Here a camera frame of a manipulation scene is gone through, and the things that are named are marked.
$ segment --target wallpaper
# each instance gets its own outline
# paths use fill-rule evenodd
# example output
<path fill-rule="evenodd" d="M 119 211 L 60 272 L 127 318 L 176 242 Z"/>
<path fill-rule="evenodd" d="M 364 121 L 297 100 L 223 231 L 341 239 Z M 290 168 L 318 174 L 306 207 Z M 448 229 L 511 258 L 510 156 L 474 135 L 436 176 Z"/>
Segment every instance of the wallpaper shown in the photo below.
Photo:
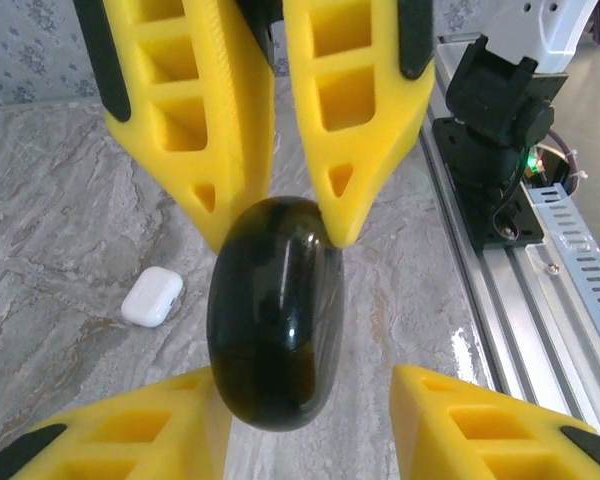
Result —
<path fill-rule="evenodd" d="M 435 0 L 438 35 L 473 33 L 483 4 Z M 288 75 L 282 23 L 274 25 L 275 69 Z M 0 104 L 89 97 L 93 72 L 71 0 L 0 0 Z"/>

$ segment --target metal bracket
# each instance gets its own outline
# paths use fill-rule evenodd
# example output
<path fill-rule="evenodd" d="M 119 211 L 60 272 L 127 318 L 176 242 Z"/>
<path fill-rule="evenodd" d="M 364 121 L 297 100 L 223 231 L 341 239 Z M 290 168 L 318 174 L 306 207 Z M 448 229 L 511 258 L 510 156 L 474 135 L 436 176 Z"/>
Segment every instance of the metal bracket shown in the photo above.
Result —
<path fill-rule="evenodd" d="M 600 249 L 562 185 L 529 191 L 600 334 Z"/>

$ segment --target triangular cutout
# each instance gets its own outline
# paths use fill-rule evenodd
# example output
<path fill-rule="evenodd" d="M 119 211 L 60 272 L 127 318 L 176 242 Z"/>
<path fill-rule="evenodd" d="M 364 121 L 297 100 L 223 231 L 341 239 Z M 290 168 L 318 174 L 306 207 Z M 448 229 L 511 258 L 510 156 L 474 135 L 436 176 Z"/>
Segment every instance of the triangular cutout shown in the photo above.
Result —
<path fill-rule="evenodd" d="M 204 209 L 213 213 L 216 208 L 216 188 L 210 183 L 196 185 L 194 192 Z"/>
<path fill-rule="evenodd" d="M 329 181 L 331 182 L 331 190 L 333 194 L 340 198 L 349 185 L 351 175 L 353 174 L 353 165 L 345 163 L 338 165 L 329 170 Z"/>

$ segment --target yellow 3d printed part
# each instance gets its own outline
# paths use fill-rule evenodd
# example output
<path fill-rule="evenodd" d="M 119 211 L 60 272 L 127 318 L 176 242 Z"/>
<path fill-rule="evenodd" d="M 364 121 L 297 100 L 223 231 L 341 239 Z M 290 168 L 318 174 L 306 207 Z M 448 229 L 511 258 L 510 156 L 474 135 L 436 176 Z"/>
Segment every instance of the yellow 3d printed part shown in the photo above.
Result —
<path fill-rule="evenodd" d="M 267 196 L 273 148 L 273 71 L 238 3 L 74 3 L 111 134 L 218 251 Z"/>
<path fill-rule="evenodd" d="M 61 413 L 33 430 L 63 425 L 66 430 L 14 476 L 0 478 L 221 479 L 231 414 L 207 367 Z M 4 468 L 17 461 L 13 446 L 0 455 L 9 448 L 10 456 L 0 458 Z"/>
<path fill-rule="evenodd" d="M 432 61 L 416 79 L 401 72 L 398 4 L 427 10 L 420 0 L 283 2 L 298 126 L 339 247 L 355 242 L 376 195 L 414 146 L 433 88 Z M 424 27 L 412 20 L 405 28 Z"/>
<path fill-rule="evenodd" d="M 270 23 L 284 10 L 309 173 L 355 242 L 416 142 L 434 82 L 432 0 L 74 0 L 112 135 L 217 252 L 267 195 Z"/>
<path fill-rule="evenodd" d="M 597 439 L 599 453 L 590 426 L 460 380 L 395 367 L 390 412 L 403 479 L 600 480 L 562 430 Z"/>

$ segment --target black stone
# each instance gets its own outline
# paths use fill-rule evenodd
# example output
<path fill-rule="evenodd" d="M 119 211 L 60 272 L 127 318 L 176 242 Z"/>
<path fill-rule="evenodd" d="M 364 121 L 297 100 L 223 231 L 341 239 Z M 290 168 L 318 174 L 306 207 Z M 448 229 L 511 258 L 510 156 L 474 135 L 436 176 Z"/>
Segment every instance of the black stone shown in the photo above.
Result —
<path fill-rule="evenodd" d="M 333 386 L 343 314 L 342 251 L 314 202 L 270 198 L 242 214 L 207 313 L 213 376 L 233 414 L 272 431 L 311 422 Z"/>

